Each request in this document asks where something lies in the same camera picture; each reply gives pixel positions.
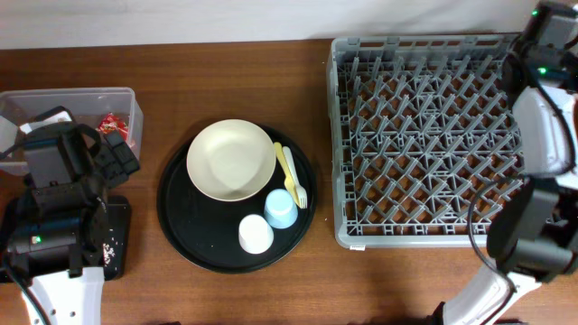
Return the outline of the red snack wrapper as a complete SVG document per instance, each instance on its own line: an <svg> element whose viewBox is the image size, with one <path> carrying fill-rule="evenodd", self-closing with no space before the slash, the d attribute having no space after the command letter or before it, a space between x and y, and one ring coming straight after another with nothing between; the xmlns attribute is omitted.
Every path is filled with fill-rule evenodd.
<svg viewBox="0 0 578 325"><path fill-rule="evenodd" d="M102 135L107 135L111 132L118 131L123 139L127 142L128 146L133 149L135 147L135 141L128 140L129 136L129 126L125 119L120 116L114 115L112 112L107 113L97 127L97 131Z"/></svg>

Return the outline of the light blue plastic cup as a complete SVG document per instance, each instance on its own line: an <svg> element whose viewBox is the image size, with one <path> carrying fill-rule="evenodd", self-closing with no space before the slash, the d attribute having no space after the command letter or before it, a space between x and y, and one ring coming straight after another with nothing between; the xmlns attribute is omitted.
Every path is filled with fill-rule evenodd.
<svg viewBox="0 0 578 325"><path fill-rule="evenodd" d="M272 190L266 197L265 219L272 228L285 229L294 224L298 208L287 190Z"/></svg>

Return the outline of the cooked rice pile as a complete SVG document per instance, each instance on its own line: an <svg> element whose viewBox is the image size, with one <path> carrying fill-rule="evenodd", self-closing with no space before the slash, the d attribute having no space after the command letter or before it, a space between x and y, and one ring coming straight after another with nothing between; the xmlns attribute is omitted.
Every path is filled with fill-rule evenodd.
<svg viewBox="0 0 578 325"><path fill-rule="evenodd" d="M103 243L103 258L105 266L117 267L123 255L124 239L122 232L110 226L107 228Z"/></svg>

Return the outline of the grey dishwasher rack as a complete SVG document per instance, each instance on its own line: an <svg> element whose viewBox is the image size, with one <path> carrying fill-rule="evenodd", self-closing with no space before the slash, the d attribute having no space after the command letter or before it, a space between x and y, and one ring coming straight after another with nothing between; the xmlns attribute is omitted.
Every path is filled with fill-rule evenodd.
<svg viewBox="0 0 578 325"><path fill-rule="evenodd" d="M350 250L483 245L523 173L577 186L573 97L508 99L514 33L344 37L327 67L334 236Z"/></svg>

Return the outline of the black round tray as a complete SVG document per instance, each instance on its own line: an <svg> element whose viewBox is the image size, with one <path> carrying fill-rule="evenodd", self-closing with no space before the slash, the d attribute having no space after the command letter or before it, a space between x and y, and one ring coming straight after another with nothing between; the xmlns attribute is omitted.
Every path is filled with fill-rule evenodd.
<svg viewBox="0 0 578 325"><path fill-rule="evenodd" d="M239 244L240 221L250 214L264 214L266 195L284 187L283 170L277 167L265 188L247 200L214 200L191 182L186 170L191 141L185 142L164 168L157 191L157 215L172 247L199 267L223 274L255 272L290 254L312 224L318 199L312 164L294 139L271 126L263 128L273 141L291 149L299 182L307 192L308 207L298 210L297 220L290 227L273 230L273 243L264 253L249 254Z"/></svg>

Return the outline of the cream large bowl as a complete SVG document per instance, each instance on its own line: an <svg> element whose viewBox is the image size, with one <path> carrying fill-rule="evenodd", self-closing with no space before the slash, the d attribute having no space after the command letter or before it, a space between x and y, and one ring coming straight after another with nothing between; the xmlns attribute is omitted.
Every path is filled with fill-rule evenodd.
<svg viewBox="0 0 578 325"><path fill-rule="evenodd" d="M186 154L192 184L214 200L248 199L271 180L276 166L271 137L259 125L226 119L202 129Z"/></svg>

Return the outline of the black rectangular tray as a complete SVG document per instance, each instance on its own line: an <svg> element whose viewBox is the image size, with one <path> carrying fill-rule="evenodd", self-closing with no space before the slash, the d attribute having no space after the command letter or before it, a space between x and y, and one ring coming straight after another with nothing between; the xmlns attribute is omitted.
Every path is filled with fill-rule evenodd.
<svg viewBox="0 0 578 325"><path fill-rule="evenodd" d="M1 252L5 251L8 238L14 232L18 220L18 201L18 198L13 198L5 206L1 223ZM127 198L123 196L110 197L108 207L111 211L109 229L104 241L104 275L106 281L112 281L124 273L132 210Z"/></svg>

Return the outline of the yellow plastic spoon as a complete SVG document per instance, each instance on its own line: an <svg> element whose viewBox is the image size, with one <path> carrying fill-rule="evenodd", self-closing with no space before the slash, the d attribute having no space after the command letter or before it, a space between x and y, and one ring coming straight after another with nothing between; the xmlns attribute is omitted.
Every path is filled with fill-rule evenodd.
<svg viewBox="0 0 578 325"><path fill-rule="evenodd" d="M284 172L284 186L285 189L291 194L292 198L294 199L295 204L300 207L299 199L295 190L294 179L292 174L289 171L288 165L284 158L283 147L280 143L274 142L274 149L275 149L275 156L277 161L280 163L280 166Z"/></svg>

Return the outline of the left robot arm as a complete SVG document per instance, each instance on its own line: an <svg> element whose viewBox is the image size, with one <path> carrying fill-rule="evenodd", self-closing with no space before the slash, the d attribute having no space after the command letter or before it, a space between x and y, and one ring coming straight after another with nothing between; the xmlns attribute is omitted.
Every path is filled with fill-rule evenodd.
<svg viewBox="0 0 578 325"><path fill-rule="evenodd" d="M105 282L124 272L132 208L110 190L139 162L118 131L75 122L12 145L29 171L1 222L1 277L16 283L33 324L99 324Z"/></svg>

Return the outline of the clear plastic waste bin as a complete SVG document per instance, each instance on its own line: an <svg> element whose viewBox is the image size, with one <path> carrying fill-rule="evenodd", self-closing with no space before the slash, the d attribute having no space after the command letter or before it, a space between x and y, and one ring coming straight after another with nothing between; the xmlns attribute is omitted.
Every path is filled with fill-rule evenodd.
<svg viewBox="0 0 578 325"><path fill-rule="evenodd" d="M112 112L126 120L128 140L135 141L132 150L138 157L141 152L144 115L131 88L55 88L6 91L1 94L1 151L20 143L27 135L19 126L31 122L36 116L58 106L66 107L74 122L54 125L88 125L97 129L103 117Z"/></svg>

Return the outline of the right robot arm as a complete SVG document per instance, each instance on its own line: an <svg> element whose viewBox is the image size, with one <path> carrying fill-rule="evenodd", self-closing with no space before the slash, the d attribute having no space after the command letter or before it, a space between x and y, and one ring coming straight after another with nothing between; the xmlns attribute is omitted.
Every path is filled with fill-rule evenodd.
<svg viewBox="0 0 578 325"><path fill-rule="evenodd" d="M515 302L559 275L577 270L577 58L562 35L519 37L504 63L505 88L523 137L526 172L501 177L474 195L467 235L482 265L432 324L495 324ZM488 192L525 184L489 228L474 237L473 212Z"/></svg>

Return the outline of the white plastic cup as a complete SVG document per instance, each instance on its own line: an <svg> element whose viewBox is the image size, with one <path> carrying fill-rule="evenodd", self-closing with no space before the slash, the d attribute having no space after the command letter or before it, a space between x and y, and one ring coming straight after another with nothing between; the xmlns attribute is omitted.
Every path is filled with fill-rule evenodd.
<svg viewBox="0 0 578 325"><path fill-rule="evenodd" d="M252 255L259 255L273 244L274 232L260 215L247 215L239 223L238 241L244 251Z"/></svg>

